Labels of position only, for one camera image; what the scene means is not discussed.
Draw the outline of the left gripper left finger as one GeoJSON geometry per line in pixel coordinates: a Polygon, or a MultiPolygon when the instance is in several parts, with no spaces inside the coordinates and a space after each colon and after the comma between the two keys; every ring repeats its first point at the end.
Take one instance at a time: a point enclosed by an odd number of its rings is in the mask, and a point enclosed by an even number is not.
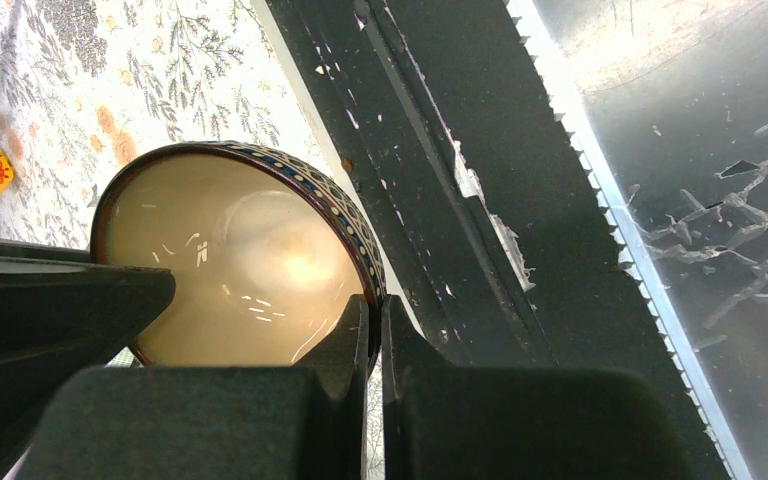
{"type": "Polygon", "coordinates": [[[84,250],[0,239],[0,478],[61,385],[115,357],[175,288],[166,269],[102,265],[84,250]]]}

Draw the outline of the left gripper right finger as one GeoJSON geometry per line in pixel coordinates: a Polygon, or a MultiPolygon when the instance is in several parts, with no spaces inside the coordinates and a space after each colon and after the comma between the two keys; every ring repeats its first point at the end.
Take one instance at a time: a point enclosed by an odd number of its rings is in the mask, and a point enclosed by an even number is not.
{"type": "Polygon", "coordinates": [[[593,368],[458,365],[381,310],[390,479],[718,479],[707,439],[683,435],[640,376],[593,368]]]}

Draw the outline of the black patterned bowl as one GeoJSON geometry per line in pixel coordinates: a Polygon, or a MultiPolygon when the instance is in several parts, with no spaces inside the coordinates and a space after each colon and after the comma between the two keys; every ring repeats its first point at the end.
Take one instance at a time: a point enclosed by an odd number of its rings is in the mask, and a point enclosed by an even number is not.
{"type": "Polygon", "coordinates": [[[332,178],[280,150],[190,141],[138,156],[100,195],[89,249],[175,279],[168,307],[128,344],[145,365],[290,365],[355,295],[369,355],[380,348],[387,287],[372,227],[332,178]]]}

